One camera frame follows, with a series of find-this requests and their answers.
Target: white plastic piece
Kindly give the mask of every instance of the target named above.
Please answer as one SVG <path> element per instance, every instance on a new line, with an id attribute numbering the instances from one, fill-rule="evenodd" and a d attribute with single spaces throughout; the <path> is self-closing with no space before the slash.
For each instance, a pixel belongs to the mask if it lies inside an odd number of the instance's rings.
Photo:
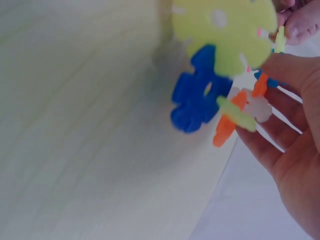
<path id="1" fill-rule="evenodd" d="M 272 115 L 272 107 L 263 96 L 252 97 L 252 91 L 243 89 L 247 95 L 247 105 L 243 111 L 251 115 L 258 123 L 265 123 Z"/>

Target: yellow plastic disc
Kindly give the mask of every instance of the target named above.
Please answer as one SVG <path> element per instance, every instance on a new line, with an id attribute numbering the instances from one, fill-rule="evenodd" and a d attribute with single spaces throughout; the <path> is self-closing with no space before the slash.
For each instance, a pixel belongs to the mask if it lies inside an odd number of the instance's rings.
<path id="1" fill-rule="evenodd" d="M 277 16 L 271 0 L 173 0 L 173 28 L 181 41 L 191 41 L 191 57 L 206 44 L 216 46 L 217 74 L 234 76 L 245 67 L 260 67 L 272 43 L 258 36 L 258 29 L 275 32 Z"/>

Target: blue plastic piece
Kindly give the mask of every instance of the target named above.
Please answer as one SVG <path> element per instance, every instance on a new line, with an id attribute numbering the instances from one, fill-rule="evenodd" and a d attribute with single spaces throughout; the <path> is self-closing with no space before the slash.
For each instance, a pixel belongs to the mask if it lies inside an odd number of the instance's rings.
<path id="1" fill-rule="evenodd" d="M 232 87 L 231 79 L 214 72 L 215 52 L 214 45 L 201 48 L 191 59 L 194 74 L 183 72 L 174 88 L 172 101 L 177 108 L 172 111 L 171 120 L 178 130 L 185 133 L 193 133 L 200 129 L 202 123 L 208 123 L 219 110 L 218 96 L 227 97 Z"/>

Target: white surface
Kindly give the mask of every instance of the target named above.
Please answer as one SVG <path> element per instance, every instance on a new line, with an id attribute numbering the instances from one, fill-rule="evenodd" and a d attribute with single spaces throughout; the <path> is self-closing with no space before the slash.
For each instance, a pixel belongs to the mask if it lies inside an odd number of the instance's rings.
<path id="1" fill-rule="evenodd" d="M 0 0 L 1 240 L 190 236 L 236 136 L 172 128 L 170 7 Z"/>
<path id="2" fill-rule="evenodd" d="M 299 47 L 287 46 L 286 52 L 320 56 L 320 35 Z M 283 206 L 272 177 L 240 139 L 189 240 L 235 239 L 311 240 Z"/>

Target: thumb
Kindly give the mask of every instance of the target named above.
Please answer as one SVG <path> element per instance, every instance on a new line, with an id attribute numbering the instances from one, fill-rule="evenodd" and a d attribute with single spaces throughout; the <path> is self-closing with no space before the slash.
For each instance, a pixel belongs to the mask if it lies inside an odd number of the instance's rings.
<path id="1" fill-rule="evenodd" d="M 293 12 L 285 23 L 285 35 L 295 38 L 307 30 L 315 32 L 320 23 L 320 1 L 313 0 L 299 10 Z"/>
<path id="2" fill-rule="evenodd" d="M 320 57 L 272 53 L 261 69 L 270 78 L 286 83 L 301 93 L 315 73 L 320 73 Z"/>

